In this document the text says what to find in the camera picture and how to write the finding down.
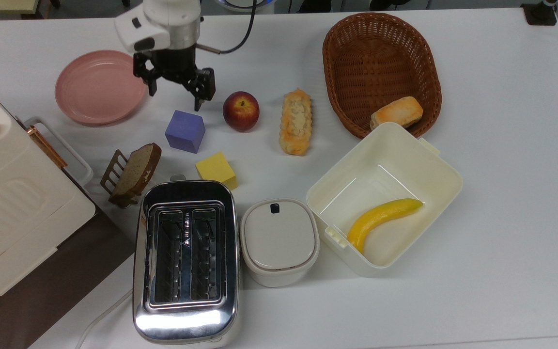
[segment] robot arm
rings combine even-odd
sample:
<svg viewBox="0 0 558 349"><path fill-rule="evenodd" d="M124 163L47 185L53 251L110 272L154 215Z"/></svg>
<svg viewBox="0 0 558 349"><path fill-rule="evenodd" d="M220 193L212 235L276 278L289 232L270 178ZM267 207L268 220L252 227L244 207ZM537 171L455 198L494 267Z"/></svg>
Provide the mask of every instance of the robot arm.
<svg viewBox="0 0 558 349"><path fill-rule="evenodd" d="M155 94L156 80L163 77L191 92L195 111L215 94L214 70L195 66L201 11L199 0L144 0L115 18L118 37L133 53L133 74L148 85L149 94Z"/></svg>

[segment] toaster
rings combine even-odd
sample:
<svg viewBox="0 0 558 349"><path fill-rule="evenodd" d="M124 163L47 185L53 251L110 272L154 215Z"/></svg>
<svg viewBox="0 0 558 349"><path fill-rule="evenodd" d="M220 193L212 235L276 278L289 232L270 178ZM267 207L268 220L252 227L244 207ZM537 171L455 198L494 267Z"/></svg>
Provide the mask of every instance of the toaster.
<svg viewBox="0 0 558 349"><path fill-rule="evenodd" d="M239 332L234 199L216 181L150 189L139 211L133 322L153 343L218 348Z"/></svg>

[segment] yellow cube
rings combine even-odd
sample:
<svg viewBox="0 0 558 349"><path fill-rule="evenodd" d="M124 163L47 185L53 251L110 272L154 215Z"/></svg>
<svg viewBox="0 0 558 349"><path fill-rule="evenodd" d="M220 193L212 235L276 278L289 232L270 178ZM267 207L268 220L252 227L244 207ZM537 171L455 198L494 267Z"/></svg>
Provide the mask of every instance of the yellow cube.
<svg viewBox="0 0 558 349"><path fill-rule="evenodd" d="M224 186L234 190L238 186L236 175L225 159L223 152L218 152L211 157L195 163L197 173L201 179L210 179L221 182Z"/></svg>

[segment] yellow banana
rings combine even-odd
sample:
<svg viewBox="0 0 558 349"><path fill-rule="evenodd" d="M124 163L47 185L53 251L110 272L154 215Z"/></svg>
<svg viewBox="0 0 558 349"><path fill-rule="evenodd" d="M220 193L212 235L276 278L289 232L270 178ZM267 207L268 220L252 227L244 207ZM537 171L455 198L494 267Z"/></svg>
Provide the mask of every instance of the yellow banana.
<svg viewBox="0 0 558 349"><path fill-rule="evenodd" d="M421 201L409 198L389 201L389 203L376 206L365 212L352 224L350 232L348 232L348 242L352 243L359 252L363 253L365 237L367 237L367 234L372 229L392 219L408 216L421 206L423 206Z"/></svg>

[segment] bread roll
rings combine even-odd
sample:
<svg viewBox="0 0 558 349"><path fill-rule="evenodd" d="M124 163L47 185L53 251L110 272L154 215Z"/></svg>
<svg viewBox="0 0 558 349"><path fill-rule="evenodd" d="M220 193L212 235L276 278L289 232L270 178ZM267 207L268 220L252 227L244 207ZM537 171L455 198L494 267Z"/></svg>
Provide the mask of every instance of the bread roll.
<svg viewBox="0 0 558 349"><path fill-rule="evenodd" d="M378 109L372 114L370 129L374 130L383 122L395 122L404 128L421 119L423 108L414 97L403 97Z"/></svg>
<svg viewBox="0 0 558 349"><path fill-rule="evenodd" d="M136 203L134 198L146 188L160 159L161 148L156 143L146 144L132 152L109 202L122 208Z"/></svg>
<svg viewBox="0 0 558 349"><path fill-rule="evenodd" d="M279 145L286 154L304 155L310 146L311 98L301 89L285 95Z"/></svg>

